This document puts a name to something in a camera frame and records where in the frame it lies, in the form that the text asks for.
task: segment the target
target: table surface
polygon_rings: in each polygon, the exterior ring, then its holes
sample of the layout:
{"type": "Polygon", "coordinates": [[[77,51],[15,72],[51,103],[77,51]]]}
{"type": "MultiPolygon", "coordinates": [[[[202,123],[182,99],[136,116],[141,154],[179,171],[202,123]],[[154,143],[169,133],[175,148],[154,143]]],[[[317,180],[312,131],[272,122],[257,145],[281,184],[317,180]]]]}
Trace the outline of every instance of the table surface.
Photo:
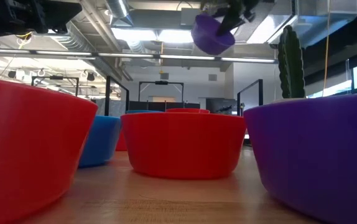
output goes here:
{"type": "Polygon", "coordinates": [[[57,202],[20,223],[318,223],[276,202],[261,184],[252,150],[219,180],[169,180],[132,171],[126,152],[80,169],[57,202]]]}

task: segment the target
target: bowl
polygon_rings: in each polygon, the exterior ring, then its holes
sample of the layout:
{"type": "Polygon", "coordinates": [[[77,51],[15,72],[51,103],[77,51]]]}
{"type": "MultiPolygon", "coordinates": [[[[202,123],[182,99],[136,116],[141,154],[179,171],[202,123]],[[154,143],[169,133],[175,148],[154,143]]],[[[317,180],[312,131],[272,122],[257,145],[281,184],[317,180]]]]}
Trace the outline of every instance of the bowl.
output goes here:
{"type": "Polygon", "coordinates": [[[208,14],[197,15],[191,30],[194,44],[210,55],[223,53],[235,44],[235,38],[230,32],[217,36],[216,33],[219,26],[220,22],[208,14]]]}
{"type": "MultiPolygon", "coordinates": [[[[152,111],[152,110],[129,110],[129,111],[126,111],[126,114],[132,114],[132,113],[161,113],[161,111],[152,111]]],[[[121,135],[119,136],[119,141],[118,141],[118,144],[116,145],[116,150],[117,151],[127,151],[128,150],[128,148],[126,147],[126,142],[124,140],[123,131],[121,131],[121,135]]]]}
{"type": "Polygon", "coordinates": [[[229,176],[245,134],[240,116],[141,113],[121,117],[129,160],[136,172],[171,179],[229,176]]]}
{"type": "Polygon", "coordinates": [[[210,113],[209,110],[193,109],[193,108],[174,108],[174,109],[167,109],[166,112],[169,112],[169,113],[210,113]]]}
{"type": "Polygon", "coordinates": [[[100,166],[108,162],[115,151],[120,132],[120,118],[96,116],[79,160],[79,168],[100,166]]]}
{"type": "Polygon", "coordinates": [[[244,117],[273,197],[328,223],[357,223],[357,95],[259,106],[244,117]]]}
{"type": "Polygon", "coordinates": [[[0,223],[68,190],[96,110],[74,96],[0,81],[0,223]]]}

